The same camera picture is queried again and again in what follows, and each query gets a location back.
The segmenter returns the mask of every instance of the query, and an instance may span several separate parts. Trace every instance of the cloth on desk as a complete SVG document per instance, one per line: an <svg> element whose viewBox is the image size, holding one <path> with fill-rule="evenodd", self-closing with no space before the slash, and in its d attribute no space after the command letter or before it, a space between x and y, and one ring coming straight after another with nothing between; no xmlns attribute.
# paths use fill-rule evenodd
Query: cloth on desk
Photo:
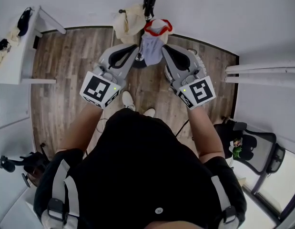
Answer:
<svg viewBox="0 0 295 229"><path fill-rule="evenodd" d="M19 28L15 26L7 35L6 39L12 47L17 47L20 43Z"/></svg>
<svg viewBox="0 0 295 229"><path fill-rule="evenodd" d="M2 50L0 50L0 64L3 60L3 58L8 54L8 52L10 51L11 45L8 43L6 48L3 48Z"/></svg>
<svg viewBox="0 0 295 229"><path fill-rule="evenodd" d="M17 47L20 43L20 36L18 33L20 32L19 28L15 26L8 34L6 39L2 39L0 41L0 64L3 58L8 54L10 48Z"/></svg>
<svg viewBox="0 0 295 229"><path fill-rule="evenodd" d="M134 36L144 28L145 24L143 7L135 4L116 16L113 29L117 39L121 39L123 43L135 43Z"/></svg>

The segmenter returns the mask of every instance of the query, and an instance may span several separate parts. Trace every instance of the white sneaker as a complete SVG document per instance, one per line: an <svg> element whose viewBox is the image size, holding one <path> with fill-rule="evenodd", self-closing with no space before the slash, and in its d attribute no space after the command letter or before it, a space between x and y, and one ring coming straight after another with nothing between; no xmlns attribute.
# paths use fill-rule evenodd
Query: white sneaker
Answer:
<svg viewBox="0 0 295 229"><path fill-rule="evenodd" d="M132 96L128 91L124 91L122 94L122 102L125 106L125 108L129 108L133 111L136 111L136 107L133 104Z"/></svg>
<svg viewBox="0 0 295 229"><path fill-rule="evenodd" d="M156 113L155 109L150 108L150 109L146 110L143 115L153 118L155 116L155 113Z"/></svg>

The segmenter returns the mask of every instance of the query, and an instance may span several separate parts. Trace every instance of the white button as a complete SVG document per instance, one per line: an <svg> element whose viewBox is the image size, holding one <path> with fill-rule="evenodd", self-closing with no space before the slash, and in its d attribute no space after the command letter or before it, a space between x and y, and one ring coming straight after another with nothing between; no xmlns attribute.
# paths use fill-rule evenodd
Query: white button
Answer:
<svg viewBox="0 0 295 229"><path fill-rule="evenodd" d="M162 212L163 212L163 208L157 208L157 209L155 210L155 213L156 213L157 215L161 214Z"/></svg>

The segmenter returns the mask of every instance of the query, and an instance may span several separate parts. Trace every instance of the shoulder strap buckle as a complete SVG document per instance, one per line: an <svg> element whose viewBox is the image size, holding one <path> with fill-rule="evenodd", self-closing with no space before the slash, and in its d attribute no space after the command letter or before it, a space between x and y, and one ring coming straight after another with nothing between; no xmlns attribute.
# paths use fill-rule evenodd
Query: shoulder strap buckle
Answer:
<svg viewBox="0 0 295 229"><path fill-rule="evenodd" d="M236 218L236 210L234 206L229 206L223 211L224 224L233 222Z"/></svg>
<svg viewBox="0 0 295 229"><path fill-rule="evenodd" d="M50 218L65 221L64 204L57 198L51 198L48 203L48 215Z"/></svg>

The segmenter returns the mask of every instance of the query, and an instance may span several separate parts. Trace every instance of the black bag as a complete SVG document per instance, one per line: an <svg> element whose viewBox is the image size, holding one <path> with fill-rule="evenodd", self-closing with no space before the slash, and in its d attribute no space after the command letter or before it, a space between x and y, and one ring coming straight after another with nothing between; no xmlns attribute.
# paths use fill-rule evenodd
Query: black bag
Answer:
<svg viewBox="0 0 295 229"><path fill-rule="evenodd" d="M20 30L20 32L18 33L19 36L24 36L28 31L31 11L31 7L26 8L26 10L22 13L20 19L18 20L17 27Z"/></svg>

